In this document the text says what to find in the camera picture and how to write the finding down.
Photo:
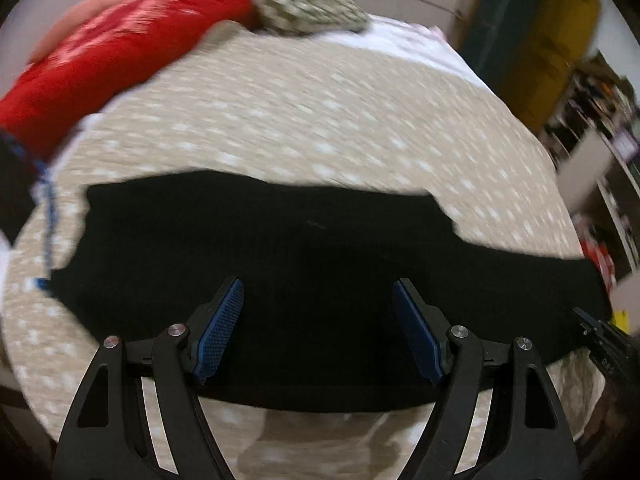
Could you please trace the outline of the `black rectangular pouch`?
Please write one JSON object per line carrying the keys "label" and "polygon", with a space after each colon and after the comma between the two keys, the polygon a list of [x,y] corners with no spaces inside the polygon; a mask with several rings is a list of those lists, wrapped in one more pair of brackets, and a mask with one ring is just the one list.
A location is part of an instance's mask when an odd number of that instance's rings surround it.
{"label": "black rectangular pouch", "polygon": [[1,233],[13,247],[36,208],[32,188],[40,176],[40,161],[14,136],[1,130]]}

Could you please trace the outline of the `beige dotted quilt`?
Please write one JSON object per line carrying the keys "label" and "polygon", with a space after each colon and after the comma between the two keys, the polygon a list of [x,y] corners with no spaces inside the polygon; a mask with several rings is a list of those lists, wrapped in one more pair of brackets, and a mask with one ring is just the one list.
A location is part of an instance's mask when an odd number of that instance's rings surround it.
{"label": "beige dotted quilt", "polygon": [[[428,191],[470,242],[582,255],[547,152],[471,76],[329,40],[240,32],[218,47],[121,94],[68,144],[53,171],[58,266],[84,230],[86,186],[193,168]],[[24,397],[56,441],[98,344],[35,288],[44,215],[35,212],[12,252],[2,330]],[[302,415],[202,403],[240,479],[395,479],[432,410]]]}

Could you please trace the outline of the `white bed sheet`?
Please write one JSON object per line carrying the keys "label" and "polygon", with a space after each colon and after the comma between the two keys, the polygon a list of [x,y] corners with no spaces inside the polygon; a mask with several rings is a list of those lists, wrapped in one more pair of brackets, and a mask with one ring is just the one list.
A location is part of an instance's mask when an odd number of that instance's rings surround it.
{"label": "white bed sheet", "polygon": [[[368,30],[362,34],[356,34],[356,32],[324,32],[323,34],[312,36],[311,40],[295,40],[306,41],[306,44],[310,44],[311,41],[318,42],[330,42],[331,44],[341,44],[342,46],[350,47],[352,49],[374,52],[376,54],[386,55],[388,58],[396,58],[396,60],[413,62],[419,65],[427,66],[438,70],[439,73],[448,74],[461,78],[470,84],[474,84],[478,88],[482,88],[488,91],[488,87],[480,80],[480,77],[474,73],[469,66],[462,60],[462,57],[454,52],[454,49],[447,44],[447,41],[442,34],[442,31],[437,27],[427,28],[423,25],[408,24],[402,21],[393,20],[392,18],[384,18],[384,16],[370,15],[372,18],[372,24]],[[236,34],[240,32],[242,27],[235,22],[224,22],[224,26],[221,24],[217,30],[217,40],[222,40],[222,36],[225,34]],[[209,33],[214,29],[206,32],[201,44],[198,44],[191,52],[183,55],[178,61],[170,63],[169,65],[156,70],[149,78],[145,78],[142,82],[134,84],[132,87],[124,90],[123,92],[116,93],[111,101],[98,110],[95,113],[91,113],[84,118],[81,118],[77,125],[70,130],[68,136],[63,138],[63,143],[60,148],[57,148],[57,152],[54,152],[54,157],[51,160],[51,167],[44,168],[50,169],[50,176],[54,176],[58,170],[66,165],[69,159],[73,157],[74,151],[76,151],[78,142],[81,142],[82,138],[88,138],[92,129],[96,128],[100,122],[104,121],[104,117],[108,114],[113,115],[112,110],[118,107],[122,107],[122,102],[132,103],[134,98],[145,98],[143,104],[160,105],[160,98],[153,98],[151,96],[151,90],[157,90],[160,88],[157,80],[167,82],[168,90],[176,93],[178,91],[178,81],[182,80],[187,87],[192,86],[192,79],[194,84],[204,81],[204,75],[198,76],[195,65],[190,60],[194,55],[202,55],[208,53],[211,54],[214,50],[213,40],[214,37],[209,37]],[[366,185],[356,180],[335,180],[334,177],[318,177],[307,176],[301,177],[295,174],[276,174],[273,171],[266,174],[260,174],[257,170],[250,172],[252,177],[256,177],[259,180],[266,180],[267,182],[277,182],[285,184],[337,184],[347,185],[355,188],[365,188]],[[464,228],[456,228],[457,231],[463,233],[463,237],[473,242],[479,242],[484,240],[485,234],[477,229],[468,229],[470,226]],[[10,261],[11,247],[6,239],[6,236],[1,231],[1,276],[6,273],[6,267]]]}

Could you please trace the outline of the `white shelf unit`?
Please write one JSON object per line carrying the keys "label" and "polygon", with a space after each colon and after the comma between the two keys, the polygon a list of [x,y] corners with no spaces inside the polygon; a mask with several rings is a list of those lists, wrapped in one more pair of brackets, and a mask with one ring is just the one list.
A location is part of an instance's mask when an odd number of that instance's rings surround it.
{"label": "white shelf unit", "polygon": [[580,242],[617,283],[639,270],[639,104],[598,53],[577,65],[539,133]]}

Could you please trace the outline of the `black pants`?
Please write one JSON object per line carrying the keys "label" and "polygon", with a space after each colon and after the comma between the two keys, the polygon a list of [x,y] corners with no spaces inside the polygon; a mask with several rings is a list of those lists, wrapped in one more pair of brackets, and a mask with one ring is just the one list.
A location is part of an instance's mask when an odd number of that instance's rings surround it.
{"label": "black pants", "polygon": [[201,170],[90,186],[85,231],[51,294],[96,339],[157,336],[226,278],[244,304],[204,398],[270,410],[389,412],[431,403],[394,284],[489,341],[529,338],[548,364],[608,320],[601,274],[475,245],[433,196],[262,182]]}

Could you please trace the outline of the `red quilted blanket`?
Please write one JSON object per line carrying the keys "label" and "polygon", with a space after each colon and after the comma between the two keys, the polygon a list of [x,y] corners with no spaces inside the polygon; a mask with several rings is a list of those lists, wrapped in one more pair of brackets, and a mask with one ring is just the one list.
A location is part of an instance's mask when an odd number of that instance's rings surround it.
{"label": "red quilted blanket", "polygon": [[1,131],[48,160],[82,118],[187,54],[221,21],[258,24],[252,0],[127,0],[30,66],[1,101]]}

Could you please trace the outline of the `olive polka dot pillow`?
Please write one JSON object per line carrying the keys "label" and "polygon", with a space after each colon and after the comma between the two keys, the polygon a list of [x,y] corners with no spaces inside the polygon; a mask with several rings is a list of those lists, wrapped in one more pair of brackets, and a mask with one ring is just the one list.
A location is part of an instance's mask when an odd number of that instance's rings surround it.
{"label": "olive polka dot pillow", "polygon": [[252,0],[262,27],[280,36],[363,32],[369,15],[354,0]]}

